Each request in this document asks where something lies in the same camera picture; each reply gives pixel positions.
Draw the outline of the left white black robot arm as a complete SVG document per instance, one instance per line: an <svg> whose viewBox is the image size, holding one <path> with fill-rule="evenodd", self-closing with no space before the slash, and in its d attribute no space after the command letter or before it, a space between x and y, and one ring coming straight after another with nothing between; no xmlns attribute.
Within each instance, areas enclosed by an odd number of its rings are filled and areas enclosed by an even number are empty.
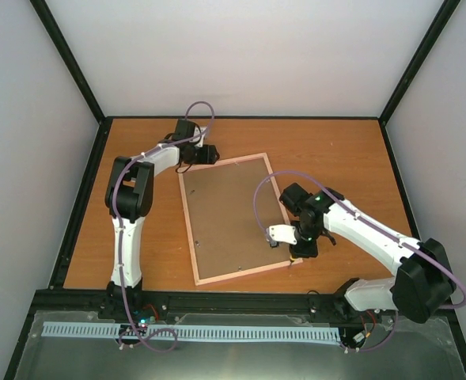
<svg viewBox="0 0 466 380"><path fill-rule="evenodd" d="M116 309L126 318L136 318L144 309L144 299L136 293L142 286L142 228L153 205L154 179L183 164L215 164L220 154L216 146L205 144L209 133L208 126L179 119L175 131L154 148L137 156L119 156L113 162L105 205L114 227L115 263L107 292L117 298Z"/></svg>

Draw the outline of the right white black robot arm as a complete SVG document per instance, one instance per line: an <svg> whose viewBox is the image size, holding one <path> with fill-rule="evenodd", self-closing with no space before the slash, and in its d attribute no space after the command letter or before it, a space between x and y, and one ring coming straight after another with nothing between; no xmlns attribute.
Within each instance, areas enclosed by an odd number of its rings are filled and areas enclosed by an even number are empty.
<svg viewBox="0 0 466 380"><path fill-rule="evenodd" d="M423 324L457 288L441 243L398 233L331 188L312 194L292 183L279 201L295 219L269 226L267 240L273 247L286 243L291 260L317 257L318 238L334 242L340 236L388 269L386 279L349 279L334 293L334 307L344 319L367 310L394 310Z"/></svg>

